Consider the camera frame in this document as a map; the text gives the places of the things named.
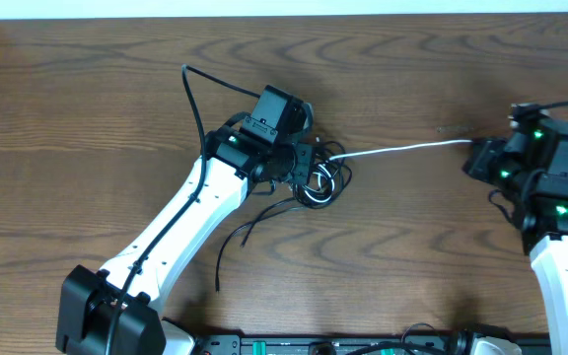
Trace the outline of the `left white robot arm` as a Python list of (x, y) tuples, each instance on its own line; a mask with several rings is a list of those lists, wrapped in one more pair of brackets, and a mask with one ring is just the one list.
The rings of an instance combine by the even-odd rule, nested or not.
[(76, 266), (62, 284), (56, 348), (65, 354), (178, 354), (195, 347), (161, 313), (175, 283), (217, 226), (266, 181), (306, 183), (310, 104), (272, 86), (251, 112), (205, 137), (183, 186), (149, 226), (94, 272)]

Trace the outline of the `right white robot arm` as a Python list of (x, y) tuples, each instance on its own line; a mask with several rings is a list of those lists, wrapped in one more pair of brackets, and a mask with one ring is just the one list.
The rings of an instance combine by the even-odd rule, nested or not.
[(511, 137), (475, 140), (462, 169), (512, 204), (505, 218), (538, 280), (551, 350), (568, 354), (568, 122), (517, 119)]

